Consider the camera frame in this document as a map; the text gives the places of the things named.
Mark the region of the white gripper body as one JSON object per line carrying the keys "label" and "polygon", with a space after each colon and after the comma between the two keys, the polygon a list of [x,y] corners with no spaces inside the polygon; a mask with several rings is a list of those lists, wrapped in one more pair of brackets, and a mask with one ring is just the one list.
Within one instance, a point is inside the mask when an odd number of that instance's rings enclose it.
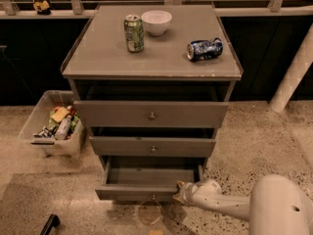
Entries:
{"label": "white gripper body", "polygon": [[183,201],[182,204],[189,206],[201,206],[203,195],[201,194],[202,183],[185,182],[184,187],[178,189],[178,193]]}

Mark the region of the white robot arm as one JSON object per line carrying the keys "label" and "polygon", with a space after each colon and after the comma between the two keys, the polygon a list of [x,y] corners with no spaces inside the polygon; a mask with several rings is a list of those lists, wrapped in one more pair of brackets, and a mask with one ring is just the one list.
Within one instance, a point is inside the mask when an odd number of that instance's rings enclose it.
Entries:
{"label": "white robot arm", "polygon": [[248,235],[313,235],[312,200],[281,175],[261,177],[248,197],[223,195],[213,179],[177,185],[174,200],[247,221]]}

